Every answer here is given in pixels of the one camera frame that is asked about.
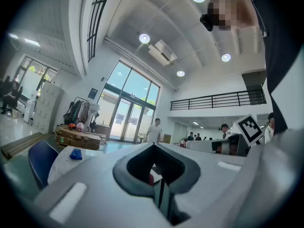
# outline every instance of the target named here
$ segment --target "black metal railing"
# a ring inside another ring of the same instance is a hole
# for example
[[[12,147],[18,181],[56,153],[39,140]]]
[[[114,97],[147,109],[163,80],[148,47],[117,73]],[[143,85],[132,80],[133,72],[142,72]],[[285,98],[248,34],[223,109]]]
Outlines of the black metal railing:
[[[171,101],[171,111],[266,104],[263,90],[238,91]]]
[[[107,2],[107,0],[95,0],[92,3],[91,22],[90,22],[89,31],[88,31],[88,39],[86,40],[87,50],[88,50],[88,52],[87,52],[88,62],[93,57],[95,57],[97,32],[98,32],[100,18],[104,11],[106,2]]]

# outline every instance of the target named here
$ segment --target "black chair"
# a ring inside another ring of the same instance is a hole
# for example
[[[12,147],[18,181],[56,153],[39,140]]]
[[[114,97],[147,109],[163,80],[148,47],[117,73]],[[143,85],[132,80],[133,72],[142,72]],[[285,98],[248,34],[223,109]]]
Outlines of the black chair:
[[[40,189],[48,185],[48,174],[58,152],[45,140],[32,146],[28,151],[28,161]]]

